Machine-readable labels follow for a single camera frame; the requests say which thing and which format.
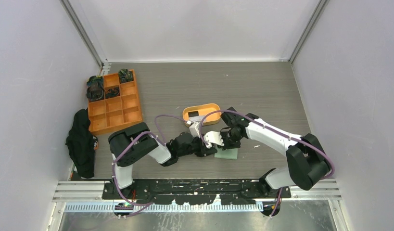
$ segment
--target yellow-orange container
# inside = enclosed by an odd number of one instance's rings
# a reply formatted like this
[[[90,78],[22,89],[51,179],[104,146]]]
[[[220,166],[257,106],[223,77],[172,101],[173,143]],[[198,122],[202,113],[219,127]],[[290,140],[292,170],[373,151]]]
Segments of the yellow-orange container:
[[[215,103],[209,103],[209,104],[204,104],[204,105],[187,107],[183,111],[183,119],[184,120],[188,120],[189,119],[189,116],[188,116],[189,112],[198,111],[198,115],[199,116],[204,116],[204,115],[206,115],[206,114],[208,114],[210,112],[216,111],[216,110],[219,110],[219,106],[217,104],[215,104]],[[203,122],[203,126],[216,124],[216,123],[219,122],[220,119],[221,119],[221,113],[220,112],[213,113],[213,114],[209,115],[207,117],[207,119],[205,119],[205,121]]]

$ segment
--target orange wooden organizer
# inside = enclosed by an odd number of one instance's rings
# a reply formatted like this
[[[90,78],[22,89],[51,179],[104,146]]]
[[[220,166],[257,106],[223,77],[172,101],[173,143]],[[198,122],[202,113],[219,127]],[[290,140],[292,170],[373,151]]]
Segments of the orange wooden organizer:
[[[89,102],[89,131],[93,135],[121,130],[143,122],[136,74],[134,70],[131,71],[134,80],[127,83],[119,83],[117,73],[103,77],[105,95],[108,89],[115,87],[119,87],[120,93],[118,96],[106,100]]]

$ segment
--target green pad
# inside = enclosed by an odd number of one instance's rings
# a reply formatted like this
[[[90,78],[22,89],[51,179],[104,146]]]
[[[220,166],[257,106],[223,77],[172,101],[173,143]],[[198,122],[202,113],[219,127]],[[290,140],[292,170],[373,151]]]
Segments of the green pad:
[[[228,160],[238,159],[238,149],[237,148],[227,149],[225,151],[223,151],[220,148],[216,148],[216,149],[218,150],[218,152],[214,154],[215,158],[228,159]]]

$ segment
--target black cloth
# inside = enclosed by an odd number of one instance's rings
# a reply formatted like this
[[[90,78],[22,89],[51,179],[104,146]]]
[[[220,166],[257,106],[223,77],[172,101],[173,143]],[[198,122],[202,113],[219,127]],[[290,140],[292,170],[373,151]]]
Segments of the black cloth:
[[[76,166],[78,175],[85,178],[92,178],[95,169],[95,150],[93,150],[95,141],[89,126],[88,111],[79,110],[74,116],[74,123],[66,138],[69,156]]]

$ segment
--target robotic arm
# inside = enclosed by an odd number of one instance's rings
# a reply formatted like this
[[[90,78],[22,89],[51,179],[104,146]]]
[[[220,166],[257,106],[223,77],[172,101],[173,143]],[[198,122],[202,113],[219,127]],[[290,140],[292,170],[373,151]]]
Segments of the robotic arm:
[[[190,126],[191,133],[183,132],[166,144],[158,142],[150,135],[141,137],[117,162],[115,177],[119,188],[122,189],[132,184],[133,164],[147,154],[166,167],[176,163],[178,158],[184,155],[195,154],[198,157],[212,155],[216,153],[215,145],[223,150],[239,148],[242,138],[264,143],[287,159],[286,167],[271,169],[259,179],[260,190],[263,193],[292,185],[310,190],[331,170],[329,162],[323,156],[303,144],[311,144],[323,151],[314,135],[309,133],[302,137],[290,134],[267,124],[256,115],[247,114],[246,116],[256,122],[245,119],[231,107],[221,115],[228,127],[220,132],[210,131],[205,135],[200,134],[199,122],[194,122]],[[122,153],[135,137],[145,131],[149,131],[147,125],[140,123],[113,133],[109,137],[109,144],[114,160],[115,154]]]

